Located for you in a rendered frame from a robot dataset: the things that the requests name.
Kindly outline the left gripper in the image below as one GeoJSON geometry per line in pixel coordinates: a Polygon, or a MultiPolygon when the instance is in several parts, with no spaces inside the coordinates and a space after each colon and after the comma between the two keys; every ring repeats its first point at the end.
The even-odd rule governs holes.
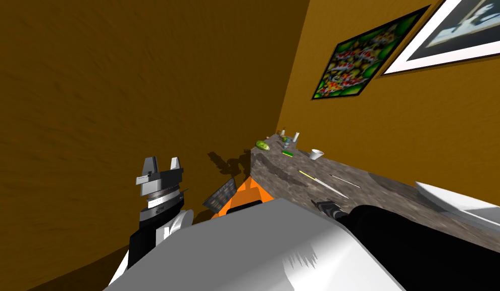
{"type": "Polygon", "coordinates": [[[150,195],[181,183],[183,172],[178,157],[171,159],[170,170],[162,172],[158,170],[157,158],[147,157],[144,160],[142,176],[136,178],[135,184],[141,185],[141,196],[150,195]]]}

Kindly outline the dark grid panel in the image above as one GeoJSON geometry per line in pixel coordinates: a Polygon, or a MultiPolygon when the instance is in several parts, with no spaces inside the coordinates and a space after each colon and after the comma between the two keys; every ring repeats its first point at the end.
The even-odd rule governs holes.
{"type": "Polygon", "coordinates": [[[232,199],[237,192],[233,178],[229,179],[223,186],[211,194],[202,205],[214,213],[219,213],[222,208],[232,199]]]}

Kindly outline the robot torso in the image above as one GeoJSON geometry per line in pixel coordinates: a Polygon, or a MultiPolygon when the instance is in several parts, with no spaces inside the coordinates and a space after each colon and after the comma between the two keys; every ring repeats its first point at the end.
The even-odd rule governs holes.
{"type": "Polygon", "coordinates": [[[342,224],[284,199],[170,234],[104,291],[405,291],[342,224]]]}

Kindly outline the thin silver utensil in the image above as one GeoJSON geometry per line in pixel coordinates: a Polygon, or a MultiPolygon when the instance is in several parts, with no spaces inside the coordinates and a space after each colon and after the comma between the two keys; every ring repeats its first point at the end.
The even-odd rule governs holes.
{"type": "Polygon", "coordinates": [[[342,179],[342,178],[339,178],[338,176],[335,176],[335,175],[333,175],[333,174],[329,174],[329,175],[330,175],[330,176],[332,176],[333,178],[336,178],[336,179],[338,179],[338,180],[340,180],[340,181],[342,181],[342,182],[345,182],[345,183],[347,183],[347,184],[350,184],[350,185],[352,185],[352,186],[354,186],[354,187],[361,188],[359,185],[356,185],[356,184],[354,184],[354,183],[352,183],[352,182],[346,181],[346,180],[344,180],[344,179],[342,179]]]}

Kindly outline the white plate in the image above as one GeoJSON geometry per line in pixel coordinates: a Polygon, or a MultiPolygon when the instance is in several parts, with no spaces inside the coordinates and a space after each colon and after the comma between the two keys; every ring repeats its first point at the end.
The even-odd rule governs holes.
{"type": "Polygon", "coordinates": [[[469,226],[500,234],[500,206],[425,183],[415,182],[430,208],[469,226]]]}

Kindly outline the yellow handled knife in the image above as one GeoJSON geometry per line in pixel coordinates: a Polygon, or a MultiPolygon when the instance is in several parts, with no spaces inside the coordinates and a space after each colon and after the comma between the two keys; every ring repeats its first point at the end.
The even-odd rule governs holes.
{"type": "Polygon", "coordinates": [[[331,190],[332,192],[334,192],[334,193],[338,194],[339,196],[341,196],[341,197],[343,197],[343,198],[345,198],[345,199],[349,199],[349,197],[348,197],[348,196],[344,195],[343,193],[341,193],[340,191],[338,191],[338,190],[334,189],[333,187],[329,186],[328,184],[326,184],[326,183],[324,183],[324,182],[320,181],[319,179],[317,179],[317,178],[315,178],[315,177],[313,177],[313,176],[310,176],[309,174],[307,174],[307,173],[305,173],[305,172],[303,172],[303,171],[300,171],[300,170],[299,170],[299,173],[301,173],[302,175],[307,176],[307,177],[308,177],[308,178],[310,178],[311,180],[313,180],[313,181],[315,181],[315,182],[319,183],[319,184],[320,184],[320,185],[322,185],[323,187],[325,187],[325,188],[327,188],[327,189],[331,190]]]}

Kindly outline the green floral wall picture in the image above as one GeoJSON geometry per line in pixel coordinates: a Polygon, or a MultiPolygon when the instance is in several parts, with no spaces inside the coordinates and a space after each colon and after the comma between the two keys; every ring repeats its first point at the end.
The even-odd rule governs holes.
{"type": "Polygon", "coordinates": [[[425,6],[339,43],[312,99],[358,96],[428,8],[425,6]]]}

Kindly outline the white framed wall picture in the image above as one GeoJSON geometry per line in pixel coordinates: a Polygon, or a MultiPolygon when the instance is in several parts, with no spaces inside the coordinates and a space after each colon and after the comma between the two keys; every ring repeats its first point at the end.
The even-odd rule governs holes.
{"type": "Polygon", "coordinates": [[[443,0],[383,74],[497,55],[500,0],[443,0]]]}

